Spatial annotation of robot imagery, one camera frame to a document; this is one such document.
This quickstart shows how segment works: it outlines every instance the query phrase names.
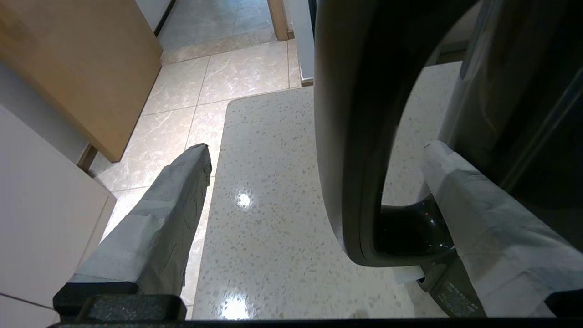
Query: white cabinet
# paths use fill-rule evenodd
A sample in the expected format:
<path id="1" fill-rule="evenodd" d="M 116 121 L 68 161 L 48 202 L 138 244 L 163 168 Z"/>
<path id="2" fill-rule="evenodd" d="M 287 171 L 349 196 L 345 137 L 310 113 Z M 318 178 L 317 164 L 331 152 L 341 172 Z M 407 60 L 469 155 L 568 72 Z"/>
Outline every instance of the white cabinet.
<path id="1" fill-rule="evenodd" d="M 0 294 L 51 308 L 99 244 L 114 204 L 110 192 L 0 105 Z"/>
<path id="2" fill-rule="evenodd" d="M 56 315 L 53 310 L 0 295 L 0 327 L 47 327 Z"/>

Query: wooden cabinet door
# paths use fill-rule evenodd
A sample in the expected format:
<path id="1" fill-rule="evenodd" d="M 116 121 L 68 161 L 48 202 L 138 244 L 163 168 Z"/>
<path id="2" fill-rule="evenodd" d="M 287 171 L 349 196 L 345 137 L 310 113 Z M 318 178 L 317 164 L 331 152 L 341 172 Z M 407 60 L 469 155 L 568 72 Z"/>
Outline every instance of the wooden cabinet door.
<path id="1" fill-rule="evenodd" d="M 135 0 L 0 0 L 0 59 L 112 162 L 161 53 Z"/>

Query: gray fabric cover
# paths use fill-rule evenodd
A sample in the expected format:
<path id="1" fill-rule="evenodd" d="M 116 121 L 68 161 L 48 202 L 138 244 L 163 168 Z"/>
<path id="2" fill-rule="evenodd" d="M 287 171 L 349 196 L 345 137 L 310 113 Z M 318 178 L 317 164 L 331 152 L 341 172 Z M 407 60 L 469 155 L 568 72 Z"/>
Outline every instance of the gray fabric cover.
<path id="1" fill-rule="evenodd" d="M 144 294 L 180 295 L 211 170 L 207 145 L 184 151 L 69 282 L 129 281 Z"/>
<path id="2" fill-rule="evenodd" d="M 550 294 L 583 288 L 583 254 L 443 142 L 422 170 L 487 316 L 554 316 Z"/>

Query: glossy floor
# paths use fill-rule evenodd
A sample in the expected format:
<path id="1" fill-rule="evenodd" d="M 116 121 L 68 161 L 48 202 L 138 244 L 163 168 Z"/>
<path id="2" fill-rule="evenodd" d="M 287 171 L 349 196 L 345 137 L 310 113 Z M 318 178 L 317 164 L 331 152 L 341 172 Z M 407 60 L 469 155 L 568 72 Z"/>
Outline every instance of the glossy floor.
<path id="1" fill-rule="evenodd" d="M 267 28 L 267 0 L 178 0 L 158 40 L 168 50 Z"/>
<path id="2" fill-rule="evenodd" d="M 228 103 L 300 87 L 295 40 L 164 65 L 120 162 L 98 154 L 90 173 L 117 197 L 107 235 L 158 173 L 187 147 L 209 145 L 213 173 L 192 244 L 182 299 L 192 306 Z"/>

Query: door frame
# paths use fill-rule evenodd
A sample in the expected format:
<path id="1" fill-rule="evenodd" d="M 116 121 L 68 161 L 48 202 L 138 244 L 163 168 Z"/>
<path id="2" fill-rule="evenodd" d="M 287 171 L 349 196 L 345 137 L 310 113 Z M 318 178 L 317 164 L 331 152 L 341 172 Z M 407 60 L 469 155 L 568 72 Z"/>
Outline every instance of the door frame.
<path id="1" fill-rule="evenodd" d="M 283 0 L 267 0 L 267 5 L 269 6 L 275 36 L 279 41 L 291 39 L 290 36 L 293 35 L 293 31 L 290 30 L 291 33 L 288 32 L 286 14 L 283 11 Z"/>

